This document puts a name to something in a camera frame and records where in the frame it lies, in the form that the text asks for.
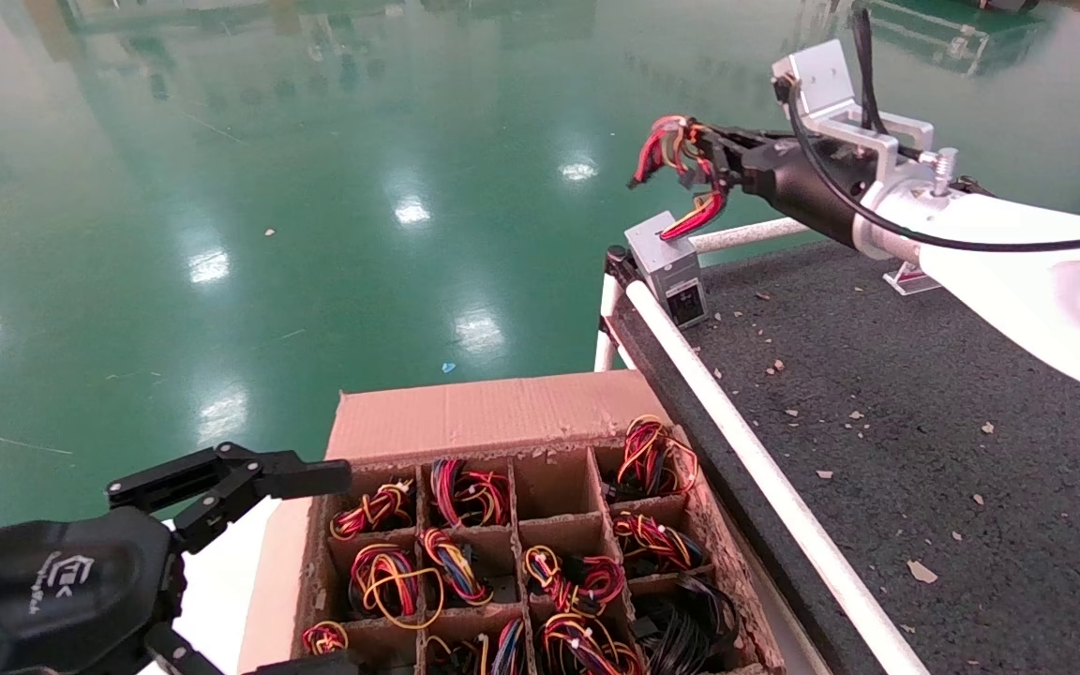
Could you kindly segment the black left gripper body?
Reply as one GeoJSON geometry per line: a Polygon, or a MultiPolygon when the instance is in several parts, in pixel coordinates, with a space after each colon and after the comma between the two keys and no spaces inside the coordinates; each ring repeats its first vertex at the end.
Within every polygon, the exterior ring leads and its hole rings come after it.
{"type": "Polygon", "coordinates": [[[0,527],[0,674],[138,674],[147,633],[168,627],[183,552],[132,507],[0,527]]]}

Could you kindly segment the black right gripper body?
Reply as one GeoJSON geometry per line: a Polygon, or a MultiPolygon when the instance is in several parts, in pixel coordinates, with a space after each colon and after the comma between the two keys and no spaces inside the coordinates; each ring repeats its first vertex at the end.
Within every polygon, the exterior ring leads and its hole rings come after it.
{"type": "MultiPolygon", "coordinates": [[[[813,140],[809,144],[832,179],[858,201],[875,179],[876,158],[858,157],[848,141],[813,140]]],[[[772,210],[796,219],[810,230],[854,249],[856,213],[819,178],[797,140],[791,137],[742,141],[739,154],[741,187],[747,195],[762,198],[772,210]]]]}

